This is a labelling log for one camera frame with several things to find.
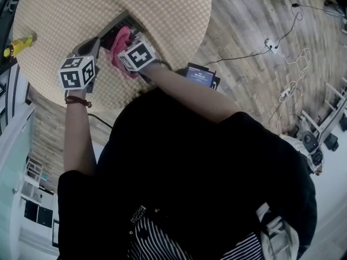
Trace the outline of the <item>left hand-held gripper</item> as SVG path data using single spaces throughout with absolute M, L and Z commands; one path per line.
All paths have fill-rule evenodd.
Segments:
M 96 36 L 79 43 L 60 63 L 57 74 L 64 91 L 85 89 L 86 93 L 93 93 L 95 79 L 99 72 L 96 63 L 100 42 L 101 39 Z

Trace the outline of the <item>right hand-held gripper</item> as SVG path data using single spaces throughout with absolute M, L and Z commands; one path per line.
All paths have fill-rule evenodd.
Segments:
M 154 49 L 144 40 L 136 40 L 118 54 L 128 72 L 138 72 L 157 59 Z

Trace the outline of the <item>pink cloth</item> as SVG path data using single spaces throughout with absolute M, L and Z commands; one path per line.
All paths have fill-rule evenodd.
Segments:
M 132 43 L 132 41 L 130 40 L 130 34 L 131 34 L 131 31 L 129 27 L 127 26 L 122 27 L 119 30 L 111 46 L 109 58 L 110 58 L 111 64 L 114 67 L 118 68 L 124 75 L 127 75 L 132 79 L 135 79 L 136 77 L 139 76 L 139 74 L 129 72 L 124 67 L 122 61 L 118 58 L 118 54 L 121 53 L 123 50 L 125 50 Z

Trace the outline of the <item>person's right forearm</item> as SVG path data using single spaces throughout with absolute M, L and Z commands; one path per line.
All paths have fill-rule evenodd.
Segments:
M 148 64 L 140 72 L 167 95 L 211 122 L 219 123 L 241 111 L 225 95 L 194 83 L 159 64 Z

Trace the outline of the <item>person's left forearm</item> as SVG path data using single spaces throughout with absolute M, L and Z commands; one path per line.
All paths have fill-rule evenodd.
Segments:
M 71 90 L 73 103 L 66 107 L 63 166 L 66 172 L 79 171 L 91 176 L 95 173 L 96 159 L 92 145 L 87 107 L 81 103 L 85 90 Z

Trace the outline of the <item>grey shoulder bag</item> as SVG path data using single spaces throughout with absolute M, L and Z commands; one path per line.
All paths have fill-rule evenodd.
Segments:
M 268 204 L 256 211 L 260 225 L 260 243 L 264 260 L 297 260 L 299 237 L 283 217 L 272 212 Z

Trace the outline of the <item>round table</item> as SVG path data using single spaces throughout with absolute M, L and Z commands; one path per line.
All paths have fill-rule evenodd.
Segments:
M 194 57 L 204 38 L 211 0 L 19 0 L 13 37 L 37 36 L 17 56 L 21 72 L 41 95 L 65 106 L 58 77 L 61 61 L 123 11 L 144 27 L 159 58 L 177 70 Z

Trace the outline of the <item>black display screen device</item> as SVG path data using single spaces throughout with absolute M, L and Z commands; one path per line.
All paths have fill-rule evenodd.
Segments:
M 190 62 L 185 68 L 178 69 L 176 73 L 189 79 L 190 81 L 194 81 L 214 90 L 217 90 L 221 81 L 221 79 L 216 76 L 215 71 L 210 71 L 206 67 L 199 66 Z

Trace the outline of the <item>yellow label drink bottle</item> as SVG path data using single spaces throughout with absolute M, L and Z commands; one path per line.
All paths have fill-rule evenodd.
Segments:
M 5 58 L 16 57 L 23 50 L 31 47 L 36 40 L 37 40 L 37 34 L 36 33 L 29 34 L 26 37 L 15 39 L 4 50 L 3 56 Z

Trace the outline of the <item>person's black shirt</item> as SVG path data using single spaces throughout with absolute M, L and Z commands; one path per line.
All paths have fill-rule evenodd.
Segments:
M 218 258 L 250 233 L 264 203 L 299 237 L 317 226 L 304 157 L 244 112 L 211 122 L 159 89 L 117 117 L 93 175 L 64 171 L 57 187 L 61 260 L 129 260 L 133 216 L 144 214 L 184 250 Z

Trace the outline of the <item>person's striped garment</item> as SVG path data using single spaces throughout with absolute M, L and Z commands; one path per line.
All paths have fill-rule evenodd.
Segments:
M 131 219 L 129 260 L 265 260 L 260 241 L 250 233 L 238 242 L 233 249 L 218 258 L 195 257 L 170 238 L 144 214 Z

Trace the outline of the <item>white metal table frame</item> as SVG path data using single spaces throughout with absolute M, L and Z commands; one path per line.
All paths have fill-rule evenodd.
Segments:
M 320 146 L 327 139 L 332 130 L 339 124 L 343 117 L 347 116 L 347 89 L 337 89 L 328 82 L 325 82 L 324 102 L 313 118 L 305 110 L 301 111 L 301 118 L 313 127 L 313 134 Z

